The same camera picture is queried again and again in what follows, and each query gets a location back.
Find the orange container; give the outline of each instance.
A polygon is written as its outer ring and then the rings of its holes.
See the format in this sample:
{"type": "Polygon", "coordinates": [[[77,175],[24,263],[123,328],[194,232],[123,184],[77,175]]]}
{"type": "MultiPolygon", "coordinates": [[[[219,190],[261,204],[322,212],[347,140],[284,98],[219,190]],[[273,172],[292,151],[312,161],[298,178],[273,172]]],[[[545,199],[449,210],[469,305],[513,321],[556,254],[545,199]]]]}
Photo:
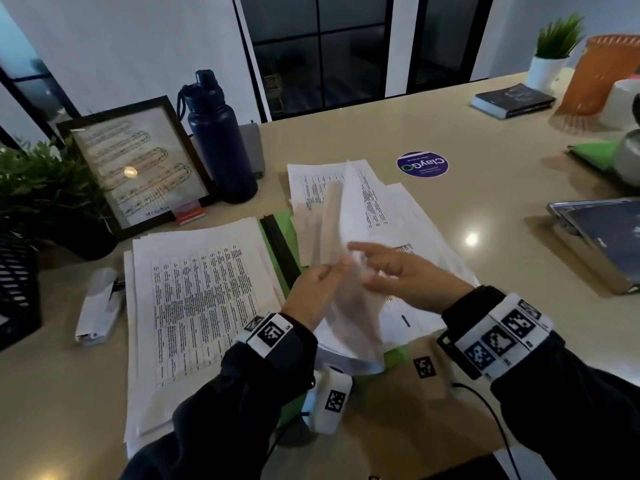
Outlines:
{"type": "Polygon", "coordinates": [[[590,116],[602,111],[613,84],[640,66],[640,36],[590,37],[564,94],[559,114],[590,116]]]}

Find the purple sticker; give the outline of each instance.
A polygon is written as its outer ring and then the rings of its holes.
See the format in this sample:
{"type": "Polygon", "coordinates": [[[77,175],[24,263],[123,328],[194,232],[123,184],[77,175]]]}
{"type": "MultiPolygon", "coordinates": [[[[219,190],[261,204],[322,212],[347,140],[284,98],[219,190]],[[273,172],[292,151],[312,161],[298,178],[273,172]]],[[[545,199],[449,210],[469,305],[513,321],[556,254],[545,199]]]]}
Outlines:
{"type": "Polygon", "coordinates": [[[429,178],[444,175],[449,169],[449,162],[437,153],[410,152],[397,160],[400,170],[413,177],[429,178]]]}

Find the black mesh basket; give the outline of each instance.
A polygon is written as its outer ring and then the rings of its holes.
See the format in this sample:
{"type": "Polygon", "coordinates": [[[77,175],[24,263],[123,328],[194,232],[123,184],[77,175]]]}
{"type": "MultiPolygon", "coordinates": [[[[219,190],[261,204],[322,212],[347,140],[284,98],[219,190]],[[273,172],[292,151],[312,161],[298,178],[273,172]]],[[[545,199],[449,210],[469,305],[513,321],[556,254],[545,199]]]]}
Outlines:
{"type": "Polygon", "coordinates": [[[0,350],[41,322],[36,252],[23,239],[0,235],[0,350]]]}

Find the black binder strip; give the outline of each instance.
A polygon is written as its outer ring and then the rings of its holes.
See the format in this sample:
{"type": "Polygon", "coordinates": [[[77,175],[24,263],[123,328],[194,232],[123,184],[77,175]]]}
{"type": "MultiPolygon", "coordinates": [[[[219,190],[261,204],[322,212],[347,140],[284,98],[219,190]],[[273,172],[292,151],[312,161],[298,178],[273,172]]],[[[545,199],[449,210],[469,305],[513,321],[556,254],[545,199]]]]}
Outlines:
{"type": "Polygon", "coordinates": [[[300,276],[298,263],[296,263],[293,254],[291,254],[291,250],[289,249],[289,246],[282,235],[282,231],[280,231],[280,226],[278,226],[278,222],[273,214],[261,218],[260,224],[262,225],[264,233],[271,245],[273,255],[276,257],[276,261],[278,261],[278,264],[280,265],[284,281],[287,282],[287,286],[291,290],[291,288],[293,288],[293,283],[295,283],[300,276]]]}

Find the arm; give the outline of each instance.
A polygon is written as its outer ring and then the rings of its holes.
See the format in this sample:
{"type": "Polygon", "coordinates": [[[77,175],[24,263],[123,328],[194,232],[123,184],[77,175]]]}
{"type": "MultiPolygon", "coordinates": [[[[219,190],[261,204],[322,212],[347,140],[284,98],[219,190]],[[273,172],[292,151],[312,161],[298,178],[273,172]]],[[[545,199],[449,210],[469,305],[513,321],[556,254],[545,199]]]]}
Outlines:
{"type": "MultiPolygon", "coordinates": [[[[450,332],[466,333],[505,298],[479,287],[442,315],[450,332]]],[[[542,455],[559,479],[634,471],[640,451],[640,390],[593,369],[564,348],[555,332],[494,380],[492,393],[516,438],[542,455]]]]}
{"type": "MultiPolygon", "coordinates": [[[[416,255],[362,242],[349,249],[364,252],[373,269],[394,276],[370,277],[366,288],[442,314],[452,342],[506,298],[492,287],[475,289],[416,255]]],[[[503,308],[510,310],[507,303],[503,308]]],[[[557,478],[608,478],[618,471],[626,477],[635,471],[640,389],[585,365],[555,332],[495,379],[491,390],[513,434],[540,453],[557,478]]]]}
{"type": "Polygon", "coordinates": [[[268,326],[270,317],[247,330],[246,343],[225,354],[220,375],[173,413],[174,431],[142,448],[121,480],[260,478],[281,407],[313,386],[317,340],[311,330],[347,264],[300,276],[280,313],[292,329],[264,358],[249,337],[268,326]]]}

